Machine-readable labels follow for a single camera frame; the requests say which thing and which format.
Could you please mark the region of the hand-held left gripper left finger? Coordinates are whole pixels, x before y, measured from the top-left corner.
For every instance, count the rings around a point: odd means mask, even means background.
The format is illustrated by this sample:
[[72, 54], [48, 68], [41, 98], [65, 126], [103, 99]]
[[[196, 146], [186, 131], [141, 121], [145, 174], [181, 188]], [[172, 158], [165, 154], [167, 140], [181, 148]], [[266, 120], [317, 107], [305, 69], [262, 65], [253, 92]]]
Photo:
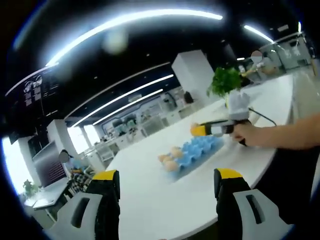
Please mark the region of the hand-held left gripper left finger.
[[95, 174], [86, 191], [77, 193], [58, 211], [48, 237], [51, 240], [118, 240], [120, 198], [118, 170]]

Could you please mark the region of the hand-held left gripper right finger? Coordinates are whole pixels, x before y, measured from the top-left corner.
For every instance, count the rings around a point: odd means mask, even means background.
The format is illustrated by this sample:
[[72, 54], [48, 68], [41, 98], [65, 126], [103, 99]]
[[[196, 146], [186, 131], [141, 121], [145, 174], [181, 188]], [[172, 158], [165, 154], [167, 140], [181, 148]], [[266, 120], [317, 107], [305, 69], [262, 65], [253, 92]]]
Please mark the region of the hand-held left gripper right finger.
[[293, 229], [279, 209], [230, 168], [214, 169], [214, 195], [222, 240], [281, 240]]

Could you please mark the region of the person's right hand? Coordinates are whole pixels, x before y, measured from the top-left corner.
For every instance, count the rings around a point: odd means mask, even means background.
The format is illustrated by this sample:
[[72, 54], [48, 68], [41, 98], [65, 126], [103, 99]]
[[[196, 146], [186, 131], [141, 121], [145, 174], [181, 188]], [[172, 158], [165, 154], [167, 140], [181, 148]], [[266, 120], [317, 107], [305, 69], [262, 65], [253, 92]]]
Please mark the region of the person's right hand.
[[247, 146], [252, 147], [254, 145], [255, 131], [256, 128], [252, 124], [241, 123], [234, 126], [231, 137], [236, 142], [244, 140]]

